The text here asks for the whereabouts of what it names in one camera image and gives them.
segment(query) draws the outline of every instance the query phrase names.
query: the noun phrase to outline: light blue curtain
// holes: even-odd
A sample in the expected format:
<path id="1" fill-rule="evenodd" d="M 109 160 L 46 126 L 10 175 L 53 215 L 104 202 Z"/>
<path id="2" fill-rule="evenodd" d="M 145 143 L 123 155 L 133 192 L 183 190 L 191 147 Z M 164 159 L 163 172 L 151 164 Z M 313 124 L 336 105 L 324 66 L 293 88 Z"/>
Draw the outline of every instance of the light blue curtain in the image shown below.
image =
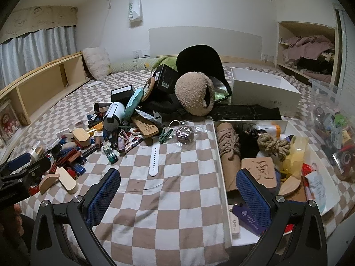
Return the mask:
<path id="1" fill-rule="evenodd" d="M 76 52 L 75 26 L 27 33 L 0 44 L 0 89 L 45 63 Z"/>

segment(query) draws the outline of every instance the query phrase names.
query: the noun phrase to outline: white box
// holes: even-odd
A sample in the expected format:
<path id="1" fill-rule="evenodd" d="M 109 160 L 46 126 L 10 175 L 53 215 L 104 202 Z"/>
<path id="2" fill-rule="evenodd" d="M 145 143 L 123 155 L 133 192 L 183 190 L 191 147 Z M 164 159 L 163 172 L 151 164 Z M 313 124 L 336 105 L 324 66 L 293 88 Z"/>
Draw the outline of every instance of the white box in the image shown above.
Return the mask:
<path id="1" fill-rule="evenodd" d="M 259 104 L 277 107 L 282 116 L 293 117 L 301 93 L 284 78 L 242 68 L 232 68 L 233 105 Z"/>
<path id="2" fill-rule="evenodd" d="M 286 135 L 295 135 L 295 136 L 301 136 L 301 133 L 291 124 L 290 121 L 284 121 L 284 120 L 279 120 L 279 121 L 259 121 L 259 120 L 252 120 L 252 121 L 214 121 L 214 135 L 215 135 L 215 140 L 217 141 L 216 138 L 216 131 L 217 131 L 217 126 L 221 123 L 224 122 L 229 122 L 231 123 L 234 127 L 237 125 L 244 124 L 246 127 L 250 127 L 252 124 L 263 124 L 263 125 L 273 125 L 273 124 L 278 124 L 281 128 L 281 133 L 284 133 Z M 243 245 L 250 245 L 250 244 L 255 244 L 258 242 L 259 238 L 257 235 L 253 234 L 252 232 L 248 231 L 246 228 L 244 228 L 242 225 L 239 225 L 239 233 L 232 234 L 231 228 L 230 228 L 230 217 L 229 217 L 229 208 L 228 208 L 228 200 L 227 200 L 227 193 L 225 190 L 225 185 L 224 185 L 224 177 L 223 177 L 223 169 L 222 169 L 222 164 L 221 164 L 221 158 L 219 156 L 218 152 L 218 147 L 216 149 L 216 157 L 217 157 L 217 177 L 219 181 L 219 191 L 220 191 L 220 197 L 221 197 L 221 205 L 222 205 L 222 215 L 223 215 L 223 229 L 224 229 L 224 241 L 225 241 L 225 247 L 229 248 L 231 246 L 243 246 Z M 325 209 L 321 213 L 321 216 L 323 216 L 325 213 L 327 213 L 331 208 L 333 208 L 339 201 L 340 201 L 340 196 L 337 187 L 335 186 L 327 168 L 324 166 L 322 163 L 321 159 L 318 157 L 318 155 L 315 153 L 315 151 L 312 149 L 310 145 L 308 145 L 306 153 L 305 153 L 305 161 L 304 163 L 308 165 L 312 165 L 312 163 L 315 163 L 318 167 L 319 173 L 322 175 L 323 183 L 325 186 L 325 195 L 327 197 L 327 201 L 325 203 Z M 241 203 L 243 201 L 241 195 L 237 196 L 236 198 L 233 199 L 234 203 Z"/>

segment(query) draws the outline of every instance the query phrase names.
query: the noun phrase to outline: bundle of rope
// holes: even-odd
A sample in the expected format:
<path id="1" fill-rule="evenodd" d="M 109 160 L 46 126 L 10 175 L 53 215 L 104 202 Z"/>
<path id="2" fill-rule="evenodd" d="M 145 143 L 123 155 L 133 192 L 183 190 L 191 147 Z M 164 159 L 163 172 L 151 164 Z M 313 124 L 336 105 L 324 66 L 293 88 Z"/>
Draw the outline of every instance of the bundle of rope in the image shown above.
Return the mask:
<path id="1" fill-rule="evenodd" d="M 290 155 L 290 142 L 286 139 L 279 140 L 268 133 L 263 133 L 258 138 L 259 149 L 267 153 L 277 154 L 282 162 L 287 155 Z"/>
<path id="2" fill-rule="evenodd" d="M 228 160 L 233 160 L 233 155 L 240 157 L 239 135 L 233 128 L 227 128 L 217 132 L 217 144 L 219 154 L 222 157 L 224 154 L 228 155 Z"/>

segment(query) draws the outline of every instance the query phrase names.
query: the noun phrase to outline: black box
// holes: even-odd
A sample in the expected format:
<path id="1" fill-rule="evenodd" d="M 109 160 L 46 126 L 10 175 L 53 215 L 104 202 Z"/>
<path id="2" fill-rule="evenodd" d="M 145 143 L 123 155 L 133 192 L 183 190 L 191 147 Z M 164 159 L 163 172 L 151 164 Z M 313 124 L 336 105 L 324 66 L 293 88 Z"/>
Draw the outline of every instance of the black box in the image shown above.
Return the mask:
<path id="1" fill-rule="evenodd" d="M 112 90 L 111 102 L 121 102 L 123 105 L 127 106 L 131 96 L 134 94 L 135 91 L 136 89 L 132 85 Z"/>
<path id="2" fill-rule="evenodd" d="M 155 78 L 154 90 L 156 89 L 166 94 L 173 94 L 176 81 L 180 78 L 180 74 L 163 64 L 157 68 L 152 77 Z"/>

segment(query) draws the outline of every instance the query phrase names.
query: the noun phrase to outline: white paper bag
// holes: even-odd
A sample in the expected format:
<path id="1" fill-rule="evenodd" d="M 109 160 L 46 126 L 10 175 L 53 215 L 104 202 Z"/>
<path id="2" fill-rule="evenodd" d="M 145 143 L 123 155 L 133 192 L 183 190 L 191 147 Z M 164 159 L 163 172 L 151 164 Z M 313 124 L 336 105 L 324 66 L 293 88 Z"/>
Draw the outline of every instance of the white paper bag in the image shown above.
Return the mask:
<path id="1" fill-rule="evenodd" d="M 141 0 L 129 0 L 128 19 L 131 22 L 142 20 Z"/>

